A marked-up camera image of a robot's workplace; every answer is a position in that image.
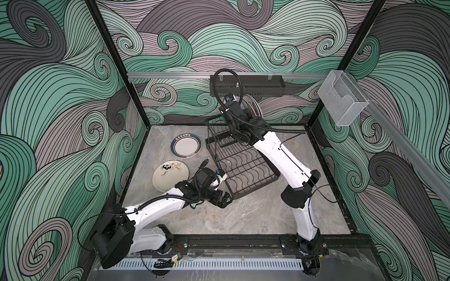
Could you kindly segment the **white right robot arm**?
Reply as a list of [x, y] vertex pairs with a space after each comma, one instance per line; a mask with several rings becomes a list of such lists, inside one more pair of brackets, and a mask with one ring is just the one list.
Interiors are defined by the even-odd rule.
[[[221, 98], [218, 93], [218, 76], [228, 72], [237, 79], [239, 100], [233, 94]], [[296, 236], [300, 251], [307, 255], [325, 256], [328, 248], [315, 225], [311, 208], [313, 188], [321, 178], [318, 170], [311, 170], [301, 163], [277, 137], [278, 132], [303, 134], [302, 130], [275, 129], [262, 117], [248, 115], [242, 108], [244, 87], [238, 74], [222, 68], [210, 78], [212, 93], [220, 107], [219, 111], [238, 142], [248, 144], [263, 154], [285, 177], [288, 186], [281, 193], [282, 201], [292, 209], [296, 222]]]

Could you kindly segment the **white plate green flower outline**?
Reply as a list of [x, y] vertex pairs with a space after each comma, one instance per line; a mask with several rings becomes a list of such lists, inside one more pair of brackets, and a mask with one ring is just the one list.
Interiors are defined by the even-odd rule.
[[261, 107], [260, 107], [259, 103], [258, 103], [258, 102], [255, 102], [255, 103], [256, 103], [256, 106], [257, 106], [257, 110], [258, 110], [258, 112], [259, 112], [259, 116], [260, 116], [261, 118], [264, 118], [263, 112], [262, 112], [262, 110], [261, 110]]

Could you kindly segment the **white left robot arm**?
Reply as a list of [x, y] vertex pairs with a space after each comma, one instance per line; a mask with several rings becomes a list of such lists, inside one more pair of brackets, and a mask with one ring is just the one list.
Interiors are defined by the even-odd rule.
[[208, 162], [204, 160], [193, 177], [178, 181], [160, 196], [129, 207], [115, 204], [104, 213], [87, 218], [86, 222], [94, 223], [88, 236], [93, 247], [91, 251], [99, 258], [102, 268], [112, 268], [136, 252], [169, 253], [174, 238], [167, 227], [159, 224], [147, 228], [169, 213], [187, 206], [195, 208], [206, 201], [216, 207], [226, 208], [233, 199], [219, 187], [226, 181], [227, 173], [221, 169], [208, 168]]

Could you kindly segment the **black wire dish rack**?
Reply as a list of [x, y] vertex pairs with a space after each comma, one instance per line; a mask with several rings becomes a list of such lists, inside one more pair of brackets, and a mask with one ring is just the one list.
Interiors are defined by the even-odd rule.
[[257, 149], [238, 143], [221, 115], [205, 119], [206, 147], [218, 169], [227, 174], [225, 184], [234, 200], [277, 181], [278, 169]]

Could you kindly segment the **white plate red characters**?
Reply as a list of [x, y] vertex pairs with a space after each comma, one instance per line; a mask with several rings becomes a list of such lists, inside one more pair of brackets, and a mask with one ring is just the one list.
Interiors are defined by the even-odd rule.
[[246, 94], [243, 96], [243, 103], [246, 106], [246, 108], [249, 109], [249, 111], [253, 117], [259, 116], [259, 111], [257, 109], [257, 106], [254, 102], [254, 99], [250, 95]]

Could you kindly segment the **cream plate black drawing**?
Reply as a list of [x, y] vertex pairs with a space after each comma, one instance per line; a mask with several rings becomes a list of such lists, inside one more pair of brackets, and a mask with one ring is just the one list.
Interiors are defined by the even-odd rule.
[[178, 160], [171, 160], [159, 165], [154, 171], [152, 183], [160, 192], [167, 192], [180, 181], [189, 178], [189, 168]]

